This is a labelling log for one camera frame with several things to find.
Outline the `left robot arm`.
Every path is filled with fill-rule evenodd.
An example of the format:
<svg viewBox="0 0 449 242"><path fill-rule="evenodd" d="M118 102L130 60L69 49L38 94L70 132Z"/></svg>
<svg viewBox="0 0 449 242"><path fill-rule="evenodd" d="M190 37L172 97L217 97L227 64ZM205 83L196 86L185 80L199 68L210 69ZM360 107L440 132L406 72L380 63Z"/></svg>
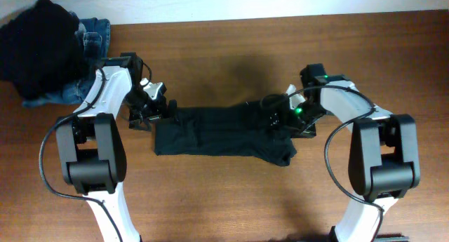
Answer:
<svg viewBox="0 0 449 242"><path fill-rule="evenodd" d="M173 114L176 103L165 98L164 83L143 77L148 65L136 53L103 58L94 68L85 100L55 128L63 180L88 203L104 241L141 241L124 195L127 158L116 118L126 105L129 127L150 130Z"/></svg>

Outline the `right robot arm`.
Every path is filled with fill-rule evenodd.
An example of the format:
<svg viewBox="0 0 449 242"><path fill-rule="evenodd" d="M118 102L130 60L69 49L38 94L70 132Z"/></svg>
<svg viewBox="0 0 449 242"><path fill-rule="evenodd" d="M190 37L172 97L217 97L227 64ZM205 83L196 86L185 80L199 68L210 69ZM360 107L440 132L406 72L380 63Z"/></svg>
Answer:
<svg viewBox="0 0 449 242"><path fill-rule="evenodd" d="M289 86L285 94L267 96L260 105L271 109L287 102L304 128L325 114L341 122L328 136L323 155L329 176L350 201L327 241L382 241L379 231L387 211L420 183L414 118L379 107L344 75L302 74L301 81L302 89ZM330 143L343 128L351 132L351 191L336 178L329 157Z"/></svg>

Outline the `black Nike t-shirt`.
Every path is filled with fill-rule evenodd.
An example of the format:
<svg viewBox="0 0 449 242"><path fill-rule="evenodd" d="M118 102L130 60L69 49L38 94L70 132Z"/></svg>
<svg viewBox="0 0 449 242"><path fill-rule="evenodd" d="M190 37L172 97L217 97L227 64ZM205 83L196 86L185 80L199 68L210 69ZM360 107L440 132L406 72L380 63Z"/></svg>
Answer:
<svg viewBox="0 0 449 242"><path fill-rule="evenodd" d="M157 155L253 156L285 167L297 153L279 113L263 110L258 101L179 108L155 130Z"/></svg>

